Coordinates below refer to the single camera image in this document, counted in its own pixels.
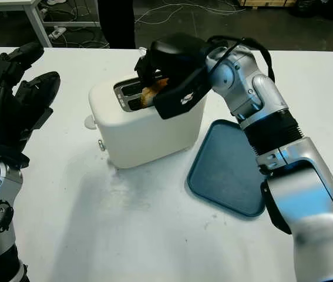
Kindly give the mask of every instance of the white toaster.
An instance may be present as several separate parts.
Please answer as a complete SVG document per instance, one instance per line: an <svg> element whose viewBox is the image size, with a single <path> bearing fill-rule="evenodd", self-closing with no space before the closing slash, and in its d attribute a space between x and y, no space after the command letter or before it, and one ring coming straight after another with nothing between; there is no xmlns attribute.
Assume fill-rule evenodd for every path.
<svg viewBox="0 0 333 282"><path fill-rule="evenodd" d="M138 79L129 79L102 82L89 93L93 122L118 168L138 166L190 147L199 135L205 98L189 112L164 120L154 106L139 109L141 92Z"/></svg>

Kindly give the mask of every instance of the black pants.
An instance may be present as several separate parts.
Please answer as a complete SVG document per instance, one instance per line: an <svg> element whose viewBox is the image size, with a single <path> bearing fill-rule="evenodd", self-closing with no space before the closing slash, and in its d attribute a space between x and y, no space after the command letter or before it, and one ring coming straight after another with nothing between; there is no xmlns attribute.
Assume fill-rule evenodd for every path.
<svg viewBox="0 0 333 282"><path fill-rule="evenodd" d="M110 48L134 49L133 0L98 0L101 29Z"/></svg>

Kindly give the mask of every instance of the blue tray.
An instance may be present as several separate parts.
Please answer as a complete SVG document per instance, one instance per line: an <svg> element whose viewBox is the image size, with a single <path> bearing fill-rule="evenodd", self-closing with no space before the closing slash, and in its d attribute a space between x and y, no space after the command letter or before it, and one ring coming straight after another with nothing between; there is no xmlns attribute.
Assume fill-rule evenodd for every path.
<svg viewBox="0 0 333 282"><path fill-rule="evenodd" d="M197 195L245 216L264 211L255 153L239 125L214 121L187 176L187 184Z"/></svg>

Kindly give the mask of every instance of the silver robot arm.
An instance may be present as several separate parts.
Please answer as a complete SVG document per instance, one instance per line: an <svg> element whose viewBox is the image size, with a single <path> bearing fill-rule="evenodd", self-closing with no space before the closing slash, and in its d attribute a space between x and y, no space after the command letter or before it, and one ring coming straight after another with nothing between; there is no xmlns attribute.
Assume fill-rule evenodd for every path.
<svg viewBox="0 0 333 282"><path fill-rule="evenodd" d="M209 70L225 51L209 54ZM297 281L332 281L333 175L317 148L303 137L274 82L246 47L237 46L210 79L268 175L262 193L274 225L293 236Z"/></svg>

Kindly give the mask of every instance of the table leg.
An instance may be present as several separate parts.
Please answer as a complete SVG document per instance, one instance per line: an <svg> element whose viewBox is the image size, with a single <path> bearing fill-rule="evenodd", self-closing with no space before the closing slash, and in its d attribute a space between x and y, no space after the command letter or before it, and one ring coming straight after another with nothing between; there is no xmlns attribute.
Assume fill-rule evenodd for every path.
<svg viewBox="0 0 333 282"><path fill-rule="evenodd" d="M42 25L39 15L36 11L36 7L26 6L26 5L24 5L23 7L26 15L28 16L29 21L31 22L31 25L33 26L34 31L37 34L37 37L41 45L43 47L53 47L48 38L48 35L46 34L45 28Z"/></svg>

